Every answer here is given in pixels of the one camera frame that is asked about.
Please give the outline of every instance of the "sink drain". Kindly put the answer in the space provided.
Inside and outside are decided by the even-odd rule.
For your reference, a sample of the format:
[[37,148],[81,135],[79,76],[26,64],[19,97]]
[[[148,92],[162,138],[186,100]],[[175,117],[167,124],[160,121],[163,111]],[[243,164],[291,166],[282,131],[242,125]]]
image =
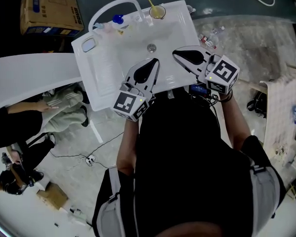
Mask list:
[[156,47],[155,44],[149,44],[147,46],[147,50],[148,50],[149,53],[153,53],[153,52],[155,52],[157,50],[157,47]]

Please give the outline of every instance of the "white sink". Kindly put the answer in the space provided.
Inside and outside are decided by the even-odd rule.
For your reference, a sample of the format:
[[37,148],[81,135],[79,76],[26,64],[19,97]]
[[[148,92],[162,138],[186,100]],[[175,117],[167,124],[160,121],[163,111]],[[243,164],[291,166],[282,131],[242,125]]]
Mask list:
[[[81,77],[92,109],[98,111],[112,105],[116,90],[124,76],[135,64],[147,58],[157,58],[160,70],[153,93],[162,92],[196,82],[196,77],[183,69],[172,56],[172,51],[186,45],[199,45],[199,40],[184,0],[163,4],[164,19],[152,19],[149,8],[144,9],[145,22],[122,36],[113,33],[95,40],[87,33],[72,42]],[[135,17],[138,12],[130,14]],[[96,47],[82,51],[82,44],[94,39]],[[149,44],[155,52],[147,50]]]

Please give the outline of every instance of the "white faucet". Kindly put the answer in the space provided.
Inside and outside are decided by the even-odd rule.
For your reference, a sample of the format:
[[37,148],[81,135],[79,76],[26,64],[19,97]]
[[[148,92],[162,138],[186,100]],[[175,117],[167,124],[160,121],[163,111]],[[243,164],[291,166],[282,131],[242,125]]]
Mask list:
[[142,9],[140,8],[140,5],[139,3],[136,1],[136,0],[115,0],[113,2],[110,2],[108,3],[107,5],[104,5],[101,9],[99,9],[94,15],[93,17],[91,18],[90,20],[90,23],[89,23],[89,26],[88,26],[88,30],[89,32],[91,32],[96,38],[99,38],[101,39],[102,36],[99,35],[98,33],[96,33],[94,30],[93,30],[93,26],[94,24],[96,23],[96,20],[105,12],[107,11],[108,9],[114,7],[115,5],[118,5],[118,4],[121,4],[121,3],[125,3],[125,2],[131,2],[135,5],[141,19],[144,21],[145,20],[145,16],[142,12]]

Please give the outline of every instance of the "plastic bottle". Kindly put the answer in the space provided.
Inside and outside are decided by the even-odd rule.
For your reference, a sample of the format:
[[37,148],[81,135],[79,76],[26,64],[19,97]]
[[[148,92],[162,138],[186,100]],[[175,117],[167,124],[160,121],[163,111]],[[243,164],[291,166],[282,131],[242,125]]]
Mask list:
[[222,33],[224,30],[225,30],[225,26],[220,26],[219,28],[214,28],[212,30],[212,34],[218,35],[218,34]]
[[200,34],[200,35],[198,36],[198,39],[199,39],[202,43],[206,44],[207,46],[212,47],[213,49],[216,49],[216,46],[214,45],[214,43],[213,43],[211,40],[209,40],[209,38],[207,38],[206,36]]
[[296,105],[292,106],[292,113],[293,113],[294,124],[296,124]]
[[217,46],[219,43],[219,35],[225,30],[224,26],[212,29],[211,34],[208,37],[208,41],[211,41],[214,46]]
[[122,35],[130,26],[131,18],[128,15],[115,15],[112,21],[112,27]]
[[95,23],[94,26],[97,29],[101,29],[101,31],[103,31],[105,33],[110,33],[114,29],[110,23]]

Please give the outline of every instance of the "gray pants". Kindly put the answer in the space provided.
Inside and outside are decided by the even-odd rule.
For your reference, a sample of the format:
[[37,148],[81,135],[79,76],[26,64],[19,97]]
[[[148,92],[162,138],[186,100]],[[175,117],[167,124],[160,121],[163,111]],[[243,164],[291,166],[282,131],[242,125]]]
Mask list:
[[62,132],[71,124],[83,123],[86,115],[81,109],[83,96],[81,92],[74,93],[73,88],[65,89],[52,97],[44,97],[44,101],[57,109],[42,113],[43,122],[40,133]]

